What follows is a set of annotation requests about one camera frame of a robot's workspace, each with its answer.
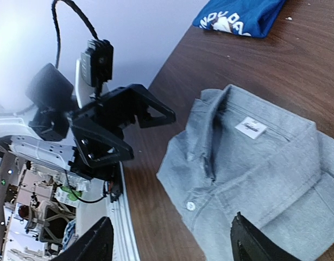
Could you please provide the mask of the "blue t-shirt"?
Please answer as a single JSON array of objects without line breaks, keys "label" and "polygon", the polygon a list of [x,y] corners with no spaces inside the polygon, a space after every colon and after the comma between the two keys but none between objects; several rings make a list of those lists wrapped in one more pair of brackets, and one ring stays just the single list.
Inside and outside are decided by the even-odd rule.
[{"label": "blue t-shirt", "polygon": [[192,25],[252,38],[266,38],[285,0],[210,0]]}]

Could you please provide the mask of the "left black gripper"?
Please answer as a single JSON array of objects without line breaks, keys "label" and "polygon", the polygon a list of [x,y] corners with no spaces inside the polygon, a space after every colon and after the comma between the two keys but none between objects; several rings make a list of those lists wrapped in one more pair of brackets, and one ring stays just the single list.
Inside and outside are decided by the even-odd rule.
[{"label": "left black gripper", "polygon": [[176,121],[175,112],[141,84],[119,87],[73,113],[71,131],[76,149],[71,172],[84,179],[105,179],[109,166],[133,159],[123,130],[135,124],[136,117],[140,128]]}]

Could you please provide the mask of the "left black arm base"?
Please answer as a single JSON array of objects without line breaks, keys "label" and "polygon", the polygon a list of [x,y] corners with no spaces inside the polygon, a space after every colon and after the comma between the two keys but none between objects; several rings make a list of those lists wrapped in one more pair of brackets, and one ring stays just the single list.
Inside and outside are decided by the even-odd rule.
[{"label": "left black arm base", "polygon": [[109,172],[105,176],[107,194],[110,196],[110,202],[118,201],[123,193],[123,181],[120,164],[109,166]]}]

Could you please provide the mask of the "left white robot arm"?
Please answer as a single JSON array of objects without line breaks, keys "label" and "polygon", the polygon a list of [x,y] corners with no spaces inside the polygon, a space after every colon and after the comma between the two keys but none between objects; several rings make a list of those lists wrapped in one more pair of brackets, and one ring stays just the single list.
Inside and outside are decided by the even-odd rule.
[{"label": "left white robot arm", "polygon": [[113,181],[119,163],[134,158],[124,128],[163,126],[176,116],[140,84],[102,94],[110,75],[102,63],[78,60],[72,84],[52,64],[45,65],[27,88],[31,106],[0,111],[0,150],[87,180]]}]

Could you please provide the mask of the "grey garment pile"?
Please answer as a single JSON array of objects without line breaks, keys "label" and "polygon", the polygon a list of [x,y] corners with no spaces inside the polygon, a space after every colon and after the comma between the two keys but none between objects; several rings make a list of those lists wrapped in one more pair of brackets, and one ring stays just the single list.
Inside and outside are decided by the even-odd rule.
[{"label": "grey garment pile", "polygon": [[157,178],[207,260],[233,259],[237,213],[301,260],[334,243],[334,139],[237,86],[201,92]]}]

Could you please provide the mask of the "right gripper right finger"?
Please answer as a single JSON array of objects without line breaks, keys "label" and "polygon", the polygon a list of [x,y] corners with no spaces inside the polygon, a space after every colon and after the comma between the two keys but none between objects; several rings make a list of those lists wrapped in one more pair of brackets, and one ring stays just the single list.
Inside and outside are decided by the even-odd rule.
[{"label": "right gripper right finger", "polygon": [[284,260],[286,251],[274,244],[240,212],[230,230],[234,260]]}]

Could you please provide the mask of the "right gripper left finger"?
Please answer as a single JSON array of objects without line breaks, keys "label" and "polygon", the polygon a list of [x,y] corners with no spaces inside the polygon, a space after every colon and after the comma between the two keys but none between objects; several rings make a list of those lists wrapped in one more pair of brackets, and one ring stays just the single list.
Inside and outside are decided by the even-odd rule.
[{"label": "right gripper left finger", "polygon": [[113,249],[114,228],[110,218],[104,216],[52,261],[112,261]]}]

